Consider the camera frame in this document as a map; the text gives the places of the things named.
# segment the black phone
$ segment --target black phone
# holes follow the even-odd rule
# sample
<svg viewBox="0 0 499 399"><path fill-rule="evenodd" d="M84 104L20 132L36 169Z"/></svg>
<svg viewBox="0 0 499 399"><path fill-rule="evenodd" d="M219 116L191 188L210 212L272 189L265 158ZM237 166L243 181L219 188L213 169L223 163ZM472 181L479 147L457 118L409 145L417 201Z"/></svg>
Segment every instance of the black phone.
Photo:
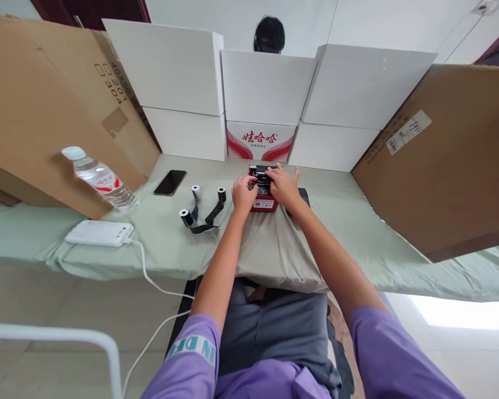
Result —
<svg viewBox="0 0 499 399"><path fill-rule="evenodd" d="M174 195L186 174L186 171L171 170L166 174L165 178L154 190L154 194L168 196Z"/></svg>

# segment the box label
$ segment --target box label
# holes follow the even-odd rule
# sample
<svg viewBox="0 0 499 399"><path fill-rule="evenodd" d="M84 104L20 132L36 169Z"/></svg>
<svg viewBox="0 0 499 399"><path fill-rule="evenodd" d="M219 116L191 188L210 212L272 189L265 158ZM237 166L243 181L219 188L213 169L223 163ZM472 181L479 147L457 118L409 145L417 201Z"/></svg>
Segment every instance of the box label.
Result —
<svg viewBox="0 0 499 399"><path fill-rule="evenodd" d="M410 118L405 125L397 131L387 142L386 146L393 155L402 149L410 140L416 137L423 129L432 123L431 119L423 110L419 110L416 115Z"/></svg>
<svg viewBox="0 0 499 399"><path fill-rule="evenodd" d="M234 158L286 162L295 132L295 126L227 121L227 151Z"/></svg>
<svg viewBox="0 0 499 399"><path fill-rule="evenodd" d="M120 183L120 180L112 171L109 171L109 173L99 177L95 182L91 183L91 185L99 193L107 194L111 191L115 191L122 183Z"/></svg>
<svg viewBox="0 0 499 399"><path fill-rule="evenodd" d="M255 201L253 208L273 208L273 199L258 199Z"/></svg>

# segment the purple sleeve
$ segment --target purple sleeve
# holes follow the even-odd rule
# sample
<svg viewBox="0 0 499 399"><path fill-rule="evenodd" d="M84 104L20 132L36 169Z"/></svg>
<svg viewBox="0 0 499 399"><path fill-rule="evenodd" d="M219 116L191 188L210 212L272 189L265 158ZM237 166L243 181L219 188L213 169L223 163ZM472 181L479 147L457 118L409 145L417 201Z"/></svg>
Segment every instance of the purple sleeve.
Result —
<svg viewBox="0 0 499 399"><path fill-rule="evenodd" d="M208 315L190 316L141 399L212 399L220 329Z"/></svg>
<svg viewBox="0 0 499 399"><path fill-rule="evenodd" d="M465 399L390 314L375 308L358 309L351 324L367 399Z"/></svg>

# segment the bottle label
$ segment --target bottle label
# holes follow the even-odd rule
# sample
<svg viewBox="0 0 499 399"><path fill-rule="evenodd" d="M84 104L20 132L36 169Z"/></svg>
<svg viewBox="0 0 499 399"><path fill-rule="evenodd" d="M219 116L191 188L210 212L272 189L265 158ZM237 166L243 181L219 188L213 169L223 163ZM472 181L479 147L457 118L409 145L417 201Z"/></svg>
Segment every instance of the bottle label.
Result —
<svg viewBox="0 0 499 399"><path fill-rule="evenodd" d="M109 171L106 175L99 177L92 185L100 193L106 194L115 191L122 183L113 172Z"/></svg>

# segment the water bottle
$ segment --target water bottle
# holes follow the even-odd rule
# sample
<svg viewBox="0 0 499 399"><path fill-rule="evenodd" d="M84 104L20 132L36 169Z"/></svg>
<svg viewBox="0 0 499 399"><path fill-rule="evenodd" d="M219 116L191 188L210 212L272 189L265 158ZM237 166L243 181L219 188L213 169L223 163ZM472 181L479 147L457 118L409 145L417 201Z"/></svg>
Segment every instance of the water bottle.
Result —
<svg viewBox="0 0 499 399"><path fill-rule="evenodd" d="M74 163L76 175L120 212L130 213L140 206L139 200L106 164L88 157L80 147L67 147L61 153Z"/></svg>

